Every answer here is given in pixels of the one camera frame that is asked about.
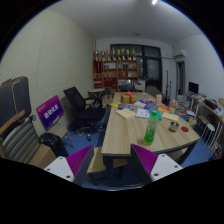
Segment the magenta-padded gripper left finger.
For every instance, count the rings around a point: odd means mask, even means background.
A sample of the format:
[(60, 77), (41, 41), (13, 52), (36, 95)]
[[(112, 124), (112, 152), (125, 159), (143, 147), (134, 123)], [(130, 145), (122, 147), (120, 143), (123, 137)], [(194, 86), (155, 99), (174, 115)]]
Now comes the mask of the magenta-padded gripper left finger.
[(87, 170), (93, 156), (94, 147), (90, 145), (68, 157), (59, 156), (45, 171), (81, 186), (87, 179)]

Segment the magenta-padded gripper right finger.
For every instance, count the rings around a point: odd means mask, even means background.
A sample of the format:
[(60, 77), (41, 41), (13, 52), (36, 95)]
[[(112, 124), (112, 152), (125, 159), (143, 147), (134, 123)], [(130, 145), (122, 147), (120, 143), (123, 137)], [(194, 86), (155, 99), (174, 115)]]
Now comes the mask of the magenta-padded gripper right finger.
[(168, 155), (157, 155), (135, 144), (131, 145), (131, 156), (143, 184), (149, 184), (182, 169)]

